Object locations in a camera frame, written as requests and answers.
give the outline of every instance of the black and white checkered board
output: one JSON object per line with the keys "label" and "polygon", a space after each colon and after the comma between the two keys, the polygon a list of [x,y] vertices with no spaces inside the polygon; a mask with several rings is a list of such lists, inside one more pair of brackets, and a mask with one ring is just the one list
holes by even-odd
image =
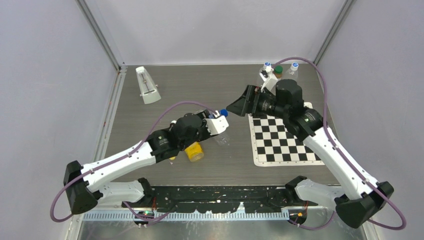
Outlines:
{"label": "black and white checkered board", "polygon": [[310,148],[286,130],[282,119],[249,116],[249,125],[256,166],[324,165]]}

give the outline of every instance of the yellow bottle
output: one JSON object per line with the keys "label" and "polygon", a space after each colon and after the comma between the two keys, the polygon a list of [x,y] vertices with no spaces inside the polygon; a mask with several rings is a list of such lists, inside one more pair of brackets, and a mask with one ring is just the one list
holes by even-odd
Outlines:
{"label": "yellow bottle", "polygon": [[205,156],[205,153],[203,152],[202,146],[200,146],[200,143],[195,141],[193,144],[188,146],[184,152],[187,154],[188,159],[190,162],[196,162],[202,159]]}

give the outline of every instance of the white square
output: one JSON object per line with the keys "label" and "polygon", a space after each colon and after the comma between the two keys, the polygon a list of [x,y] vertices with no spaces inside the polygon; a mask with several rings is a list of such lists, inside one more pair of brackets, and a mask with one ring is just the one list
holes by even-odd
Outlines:
{"label": "white square", "polygon": [[281,118],[276,118],[275,122],[277,123],[277,125],[284,125],[283,120]]}
{"label": "white square", "polygon": [[292,161],[300,161],[299,155],[296,153],[290,153],[290,158]]}
{"label": "white square", "polygon": [[281,153],[282,154],[289,154],[290,153],[290,150],[289,150],[289,147],[288,146],[281,146],[280,148],[281,148]]}
{"label": "white square", "polygon": [[255,133],[262,133],[262,127],[261,126],[254,126],[253,129],[254,129]]}
{"label": "white square", "polygon": [[273,147],[279,147],[280,146],[280,140],[278,140],[278,139],[272,139],[271,143],[272,143]]}
{"label": "white square", "polygon": [[287,139],[287,145],[288,146],[296,146],[296,141],[294,138],[288,138]]}
{"label": "white square", "polygon": [[296,148],[297,148],[298,154],[305,154],[306,153],[305,146],[296,146]]}
{"label": "white square", "polygon": [[270,131],[271,133],[276,133],[276,132],[278,132],[278,130],[277,130],[277,126],[269,126],[269,131]]}
{"label": "white square", "polygon": [[316,161],[315,153],[306,153],[306,158],[308,161]]}
{"label": "white square", "polygon": [[260,125],[261,126],[269,126],[270,123],[268,122],[268,119],[261,119],[260,120]]}
{"label": "white square", "polygon": [[267,161],[267,156],[265,155],[265,154],[259,154],[258,156],[257,156],[257,160],[259,161],[259,162],[266,162]]}
{"label": "white square", "polygon": [[262,133],[263,135],[263,139],[267,140],[267,139],[271,139],[271,133],[270,132],[264,132]]}
{"label": "white square", "polygon": [[274,150],[272,146],[265,147],[265,154],[274,154]]}
{"label": "white square", "polygon": [[286,139],[287,135],[285,131],[279,131],[278,132],[278,139]]}
{"label": "white square", "polygon": [[265,142],[262,139],[256,140],[256,147],[265,147]]}
{"label": "white square", "polygon": [[274,155],[276,162],[283,162],[283,155],[282,154],[275,154]]}

